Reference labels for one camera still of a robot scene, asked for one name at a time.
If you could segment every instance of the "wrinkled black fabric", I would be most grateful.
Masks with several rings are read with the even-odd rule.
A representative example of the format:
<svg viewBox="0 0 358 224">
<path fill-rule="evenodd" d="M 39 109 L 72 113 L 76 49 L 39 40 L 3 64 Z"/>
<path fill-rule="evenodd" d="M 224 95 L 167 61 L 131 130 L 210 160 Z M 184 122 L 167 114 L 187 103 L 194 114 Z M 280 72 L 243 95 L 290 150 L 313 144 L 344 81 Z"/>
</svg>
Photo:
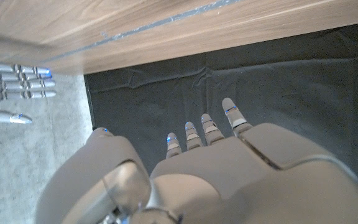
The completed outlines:
<svg viewBox="0 0 358 224">
<path fill-rule="evenodd" d="M 232 135 L 230 97 L 249 123 L 273 123 L 333 152 L 358 175 L 358 24 L 86 75 L 94 126 L 127 137 L 146 169 L 185 123 L 209 113 Z"/>
</svg>

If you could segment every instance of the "gray robot hand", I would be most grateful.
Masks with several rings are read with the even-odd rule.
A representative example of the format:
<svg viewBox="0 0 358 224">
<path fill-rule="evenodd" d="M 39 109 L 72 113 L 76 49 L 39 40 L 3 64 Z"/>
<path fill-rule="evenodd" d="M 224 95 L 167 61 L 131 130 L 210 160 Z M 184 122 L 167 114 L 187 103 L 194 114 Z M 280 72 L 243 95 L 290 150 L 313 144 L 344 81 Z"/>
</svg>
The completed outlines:
<svg viewBox="0 0 358 224">
<path fill-rule="evenodd" d="M 208 114 L 206 144 L 185 125 L 150 176 L 124 137 L 93 131 L 53 175 L 37 205 L 37 224 L 358 223 L 358 179 L 316 143 L 274 124 L 251 126 L 222 102 L 234 136 Z"/>
<path fill-rule="evenodd" d="M 55 96 L 55 91 L 48 90 L 54 86 L 47 68 L 0 63 L 0 101 Z M 32 120 L 26 115 L 2 110 L 0 122 L 29 124 Z"/>
</svg>

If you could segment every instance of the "black cloth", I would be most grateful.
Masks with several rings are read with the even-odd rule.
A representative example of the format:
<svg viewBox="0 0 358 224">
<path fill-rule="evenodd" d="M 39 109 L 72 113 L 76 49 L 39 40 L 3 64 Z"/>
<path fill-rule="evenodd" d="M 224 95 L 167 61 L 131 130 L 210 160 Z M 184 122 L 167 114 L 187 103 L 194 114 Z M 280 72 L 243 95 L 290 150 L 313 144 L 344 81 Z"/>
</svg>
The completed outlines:
<svg viewBox="0 0 358 224">
<path fill-rule="evenodd" d="M 85 75 L 94 126 L 128 138 L 146 169 L 174 132 L 209 113 L 232 135 L 221 101 L 250 124 L 273 123 L 317 142 L 358 175 L 358 24 Z"/>
</svg>

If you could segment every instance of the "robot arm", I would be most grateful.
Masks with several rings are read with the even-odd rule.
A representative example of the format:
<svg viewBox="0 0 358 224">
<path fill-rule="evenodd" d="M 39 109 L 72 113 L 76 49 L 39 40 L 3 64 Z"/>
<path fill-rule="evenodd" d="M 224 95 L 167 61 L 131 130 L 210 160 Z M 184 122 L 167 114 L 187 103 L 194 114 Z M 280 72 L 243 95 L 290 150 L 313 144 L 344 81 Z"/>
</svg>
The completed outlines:
<svg viewBox="0 0 358 224">
<path fill-rule="evenodd" d="M 107 129 L 57 170 L 37 207 L 43 223 L 358 223 L 358 180 L 319 145 L 274 124 L 252 127 L 226 98 L 234 137 L 201 117 L 188 151 L 175 134 L 150 177 L 134 148 Z"/>
</svg>

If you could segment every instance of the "wooden table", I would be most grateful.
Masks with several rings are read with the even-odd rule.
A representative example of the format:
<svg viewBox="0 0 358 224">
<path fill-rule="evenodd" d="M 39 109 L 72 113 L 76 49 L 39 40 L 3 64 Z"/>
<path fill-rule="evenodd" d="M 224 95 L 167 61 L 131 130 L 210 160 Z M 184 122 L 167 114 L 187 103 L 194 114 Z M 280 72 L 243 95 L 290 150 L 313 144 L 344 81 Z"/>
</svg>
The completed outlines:
<svg viewBox="0 0 358 224">
<path fill-rule="evenodd" d="M 83 74 L 358 23 L 358 0 L 0 1 L 0 62 Z"/>
</svg>

